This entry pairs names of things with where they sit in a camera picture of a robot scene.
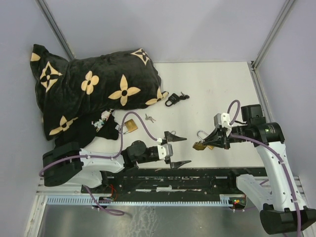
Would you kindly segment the small brass padlock top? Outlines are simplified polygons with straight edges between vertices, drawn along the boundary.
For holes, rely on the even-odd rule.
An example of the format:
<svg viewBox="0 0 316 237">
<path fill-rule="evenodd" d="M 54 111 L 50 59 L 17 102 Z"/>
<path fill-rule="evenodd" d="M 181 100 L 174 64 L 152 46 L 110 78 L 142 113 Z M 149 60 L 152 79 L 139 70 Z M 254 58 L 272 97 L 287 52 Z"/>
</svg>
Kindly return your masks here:
<svg viewBox="0 0 316 237">
<path fill-rule="evenodd" d="M 200 136 L 201 133 L 204 134 L 206 137 L 208 136 L 208 134 L 204 132 L 203 130 L 199 130 L 197 132 L 198 141 L 193 144 L 193 149 L 197 151 L 202 151 L 207 147 L 206 145 L 203 144 L 204 139 Z"/>
</svg>

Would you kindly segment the large padlock keys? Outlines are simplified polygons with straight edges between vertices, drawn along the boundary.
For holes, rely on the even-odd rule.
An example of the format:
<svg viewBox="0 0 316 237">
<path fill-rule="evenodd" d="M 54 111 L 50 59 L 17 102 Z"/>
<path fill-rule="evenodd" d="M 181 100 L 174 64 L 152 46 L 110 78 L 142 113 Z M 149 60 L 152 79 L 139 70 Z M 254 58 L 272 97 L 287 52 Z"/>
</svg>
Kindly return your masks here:
<svg viewBox="0 0 316 237">
<path fill-rule="evenodd" d="M 145 114 L 145 120 L 151 121 L 152 123 L 154 123 L 156 120 L 154 118 L 152 118 L 151 116 Z"/>
</svg>

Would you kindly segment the large brass padlock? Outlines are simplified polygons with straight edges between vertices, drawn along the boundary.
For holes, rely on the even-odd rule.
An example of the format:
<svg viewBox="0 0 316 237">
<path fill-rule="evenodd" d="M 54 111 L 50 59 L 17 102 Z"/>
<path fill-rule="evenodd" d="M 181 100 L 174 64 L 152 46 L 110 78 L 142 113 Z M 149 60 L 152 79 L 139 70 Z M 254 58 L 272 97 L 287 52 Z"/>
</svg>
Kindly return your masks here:
<svg viewBox="0 0 316 237">
<path fill-rule="evenodd" d="M 137 124 L 133 119 L 126 121 L 123 125 L 121 125 L 118 129 L 119 133 L 125 135 L 131 133 L 138 129 Z"/>
</svg>

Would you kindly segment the black padlock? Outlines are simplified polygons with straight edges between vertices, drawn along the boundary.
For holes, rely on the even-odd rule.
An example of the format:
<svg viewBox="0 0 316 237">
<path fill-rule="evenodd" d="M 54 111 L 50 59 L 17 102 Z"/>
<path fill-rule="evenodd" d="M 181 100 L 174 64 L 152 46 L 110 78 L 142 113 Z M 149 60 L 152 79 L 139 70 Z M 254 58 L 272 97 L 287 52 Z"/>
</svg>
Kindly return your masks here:
<svg viewBox="0 0 316 237">
<path fill-rule="evenodd" d="M 179 101 L 180 101 L 180 97 L 177 94 L 173 93 L 168 97 L 168 99 L 165 102 L 165 105 L 167 107 L 171 107 L 172 105 L 177 104 Z"/>
</svg>

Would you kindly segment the black padlock keys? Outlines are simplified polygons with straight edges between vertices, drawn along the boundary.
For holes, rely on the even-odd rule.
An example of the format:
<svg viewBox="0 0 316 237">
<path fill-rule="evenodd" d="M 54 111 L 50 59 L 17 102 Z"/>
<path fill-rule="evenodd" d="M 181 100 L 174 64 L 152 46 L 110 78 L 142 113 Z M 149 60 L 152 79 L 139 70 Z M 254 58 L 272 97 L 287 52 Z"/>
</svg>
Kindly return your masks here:
<svg viewBox="0 0 316 237">
<path fill-rule="evenodd" d="M 189 97 L 189 95 L 184 94 L 183 92 L 181 92 L 181 95 L 179 96 L 179 98 L 180 98 L 181 100 L 186 100 L 186 99 L 189 99 L 190 97 Z"/>
</svg>

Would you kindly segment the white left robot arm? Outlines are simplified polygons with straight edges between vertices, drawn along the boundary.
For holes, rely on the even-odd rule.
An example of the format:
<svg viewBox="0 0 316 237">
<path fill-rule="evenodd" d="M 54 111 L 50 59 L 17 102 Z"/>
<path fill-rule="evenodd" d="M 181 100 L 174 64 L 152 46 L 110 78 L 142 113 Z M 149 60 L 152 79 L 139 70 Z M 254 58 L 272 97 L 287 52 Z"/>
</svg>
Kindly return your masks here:
<svg viewBox="0 0 316 237">
<path fill-rule="evenodd" d="M 163 160 L 171 169 L 178 169 L 187 160 L 173 162 L 172 142 L 184 141 L 169 131 L 159 138 L 155 146 L 148 147 L 136 140 L 118 153 L 98 153 L 80 148 L 77 142 L 70 142 L 45 153 L 42 156 L 43 168 L 39 176 L 44 185 L 55 187 L 66 183 L 94 188 L 103 193 L 109 188 L 106 173 L 121 173 L 137 169 L 139 164 Z"/>
</svg>

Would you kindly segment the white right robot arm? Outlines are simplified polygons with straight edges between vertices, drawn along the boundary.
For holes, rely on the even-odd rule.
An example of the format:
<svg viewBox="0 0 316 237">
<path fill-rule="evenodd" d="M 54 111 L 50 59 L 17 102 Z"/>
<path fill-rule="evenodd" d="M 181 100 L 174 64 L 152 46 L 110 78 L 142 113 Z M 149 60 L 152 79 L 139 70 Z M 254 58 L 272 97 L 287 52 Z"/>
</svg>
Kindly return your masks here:
<svg viewBox="0 0 316 237">
<path fill-rule="evenodd" d="M 242 191 L 252 201 L 267 234 L 295 232 L 300 236 L 316 222 L 316 210 L 308 207 L 295 183 L 280 125 L 267 122 L 259 104 L 238 106 L 236 113 L 242 116 L 238 125 L 229 112 L 217 114 L 214 130 L 198 145 L 228 150 L 232 143 L 251 142 L 263 162 L 271 190 L 267 191 L 245 168 L 230 172 L 227 189 Z"/>
</svg>

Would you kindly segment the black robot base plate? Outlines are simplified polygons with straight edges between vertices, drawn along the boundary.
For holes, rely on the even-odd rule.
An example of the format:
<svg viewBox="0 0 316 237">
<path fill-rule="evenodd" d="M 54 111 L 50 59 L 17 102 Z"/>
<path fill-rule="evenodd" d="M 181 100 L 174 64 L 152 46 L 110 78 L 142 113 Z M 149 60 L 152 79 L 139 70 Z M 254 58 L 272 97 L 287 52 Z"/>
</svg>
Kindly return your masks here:
<svg viewBox="0 0 316 237">
<path fill-rule="evenodd" d="M 245 194 L 231 184 L 229 172 L 229 169 L 222 168 L 145 168 L 121 173 L 108 172 L 106 182 L 90 191 L 94 195 L 110 195 L 115 200 L 122 195 L 136 196 L 141 193 L 245 197 Z"/>
</svg>

